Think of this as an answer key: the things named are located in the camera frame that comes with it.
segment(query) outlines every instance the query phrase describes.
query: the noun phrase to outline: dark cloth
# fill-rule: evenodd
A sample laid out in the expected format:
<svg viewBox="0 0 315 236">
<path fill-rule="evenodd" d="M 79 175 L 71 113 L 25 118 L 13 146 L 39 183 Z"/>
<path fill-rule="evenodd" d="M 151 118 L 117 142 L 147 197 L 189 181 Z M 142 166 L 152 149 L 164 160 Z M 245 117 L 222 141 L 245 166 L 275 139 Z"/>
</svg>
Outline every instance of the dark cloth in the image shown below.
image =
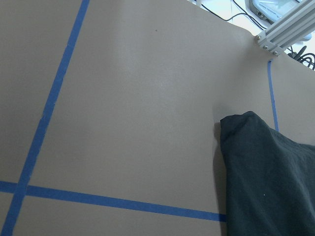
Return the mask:
<svg viewBox="0 0 315 236">
<path fill-rule="evenodd" d="M 315 146 L 254 112 L 222 119 L 220 142 L 228 236 L 315 236 Z"/>
</svg>

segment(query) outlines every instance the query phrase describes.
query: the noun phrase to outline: black cloth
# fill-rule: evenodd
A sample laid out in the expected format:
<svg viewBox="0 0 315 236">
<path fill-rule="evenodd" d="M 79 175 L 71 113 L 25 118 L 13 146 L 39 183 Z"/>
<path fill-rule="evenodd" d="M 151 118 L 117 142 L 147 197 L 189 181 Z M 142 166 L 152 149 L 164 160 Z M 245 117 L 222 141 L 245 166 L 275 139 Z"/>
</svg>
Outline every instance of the black cloth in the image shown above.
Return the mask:
<svg viewBox="0 0 315 236">
<path fill-rule="evenodd" d="M 315 146 L 254 112 L 222 119 L 220 142 L 228 236 L 315 236 Z"/>
</svg>

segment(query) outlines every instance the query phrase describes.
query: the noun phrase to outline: white surface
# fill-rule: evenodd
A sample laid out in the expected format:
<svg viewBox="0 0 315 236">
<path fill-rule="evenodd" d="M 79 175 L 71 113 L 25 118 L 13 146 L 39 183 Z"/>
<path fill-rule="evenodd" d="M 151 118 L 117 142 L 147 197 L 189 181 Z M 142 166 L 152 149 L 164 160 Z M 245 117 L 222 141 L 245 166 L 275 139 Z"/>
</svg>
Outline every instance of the white surface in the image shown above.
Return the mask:
<svg viewBox="0 0 315 236">
<path fill-rule="evenodd" d="M 270 26 L 270 24 L 267 21 L 263 21 L 259 19 L 255 14 L 251 12 L 249 8 L 249 4 L 248 4 L 249 0 L 236 0 L 236 2 L 243 9 L 245 9 L 248 14 L 250 14 L 256 20 L 258 20 L 258 22 L 260 22 L 261 25 L 265 27 Z M 242 10 L 239 9 L 232 0 L 202 0 L 201 3 L 205 7 L 215 12 L 216 14 L 218 14 L 224 19 L 228 19 L 236 15 L 237 13 L 242 12 Z M 249 32 L 251 32 L 252 35 L 258 35 L 261 32 L 261 30 L 245 15 L 234 17 L 232 20 L 229 21 L 229 23 L 242 27 L 244 29 L 247 29 Z M 300 41 L 298 43 L 295 43 L 292 47 L 295 52 L 299 52 L 303 46 L 307 46 L 303 54 L 315 53 L 315 34 L 314 33 L 312 33 L 312 39 L 310 41 L 307 41 L 307 42 Z"/>
</svg>

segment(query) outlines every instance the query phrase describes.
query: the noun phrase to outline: blue line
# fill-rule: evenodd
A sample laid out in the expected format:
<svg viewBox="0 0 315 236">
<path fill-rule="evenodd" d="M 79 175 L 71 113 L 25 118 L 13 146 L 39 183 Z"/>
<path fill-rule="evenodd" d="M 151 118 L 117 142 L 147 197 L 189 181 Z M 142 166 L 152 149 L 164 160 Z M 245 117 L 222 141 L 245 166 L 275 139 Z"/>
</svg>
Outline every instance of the blue line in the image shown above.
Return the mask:
<svg viewBox="0 0 315 236">
<path fill-rule="evenodd" d="M 277 110 L 276 110 L 276 103 L 275 103 L 275 96 L 274 96 L 274 89 L 273 89 L 273 87 L 272 87 L 271 62 L 272 62 L 272 60 L 268 61 L 269 90 L 270 90 L 270 98 L 271 98 L 272 112 L 273 112 L 273 115 L 274 115 L 275 130 L 279 131 L 278 117 L 277 117 Z"/>
<path fill-rule="evenodd" d="M 53 85 L 49 92 L 42 118 L 39 121 L 39 124 L 35 132 L 29 153 L 27 155 L 22 173 L 20 175 L 19 182 L 16 186 L 15 193 L 13 195 L 13 199 L 12 199 L 9 211 L 6 216 L 3 228 L 2 228 L 1 236 L 10 236 L 13 233 L 13 229 L 17 221 L 23 199 L 26 194 L 26 188 L 30 181 L 30 178 L 31 178 L 31 175 L 32 175 L 32 172 L 33 172 L 36 160 L 37 160 L 37 156 L 39 154 L 40 148 L 42 146 L 42 143 L 46 134 L 47 127 L 49 125 L 49 121 L 53 114 L 55 103 L 57 101 L 61 86 L 63 84 L 63 78 L 69 66 L 70 59 L 74 50 L 74 46 L 77 41 L 85 13 L 88 9 L 88 5 L 89 5 L 89 0 L 82 0 L 79 12 L 75 19 L 75 22 L 74 22 L 74 25 L 73 25 L 73 28 L 72 28 L 72 31 L 71 31 L 71 34 L 67 43 L 67 47 L 64 50 L 63 58 L 60 62 L 56 77 L 54 79 Z"/>
<path fill-rule="evenodd" d="M 15 186 L 16 186 L 15 183 L 0 181 L 0 191 L 2 192 L 13 193 Z M 195 218 L 195 219 L 226 222 L 226 216 L 223 214 L 218 214 L 218 213 L 179 208 L 179 207 L 173 207 L 173 206 L 164 206 L 164 205 L 151 204 L 151 203 L 143 203 L 143 202 L 137 202 L 137 201 L 131 201 L 131 200 L 118 199 L 118 198 L 109 198 L 109 197 L 104 197 L 104 196 L 99 196 L 99 195 L 70 192 L 70 191 L 65 191 L 65 190 L 36 187 L 36 186 L 31 186 L 31 185 L 27 187 L 26 195 L 39 197 L 39 198 L 69 201 L 69 202 L 75 202 L 75 203 L 84 203 L 84 204 L 91 204 L 91 205 L 98 205 L 98 206 L 105 206 L 105 207 L 115 207 L 115 208 L 146 211 L 146 212 L 166 214 L 166 215 L 189 217 L 189 218 Z"/>
</svg>

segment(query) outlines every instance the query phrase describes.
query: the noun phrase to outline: dark gray towel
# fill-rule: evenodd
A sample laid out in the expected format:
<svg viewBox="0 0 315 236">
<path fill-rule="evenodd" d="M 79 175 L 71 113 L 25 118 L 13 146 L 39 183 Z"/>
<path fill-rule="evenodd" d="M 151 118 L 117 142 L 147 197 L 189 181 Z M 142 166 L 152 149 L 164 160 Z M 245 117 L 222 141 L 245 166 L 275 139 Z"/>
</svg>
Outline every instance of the dark gray towel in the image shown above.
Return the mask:
<svg viewBox="0 0 315 236">
<path fill-rule="evenodd" d="M 315 146 L 254 112 L 221 120 L 229 236 L 315 236 Z"/>
</svg>

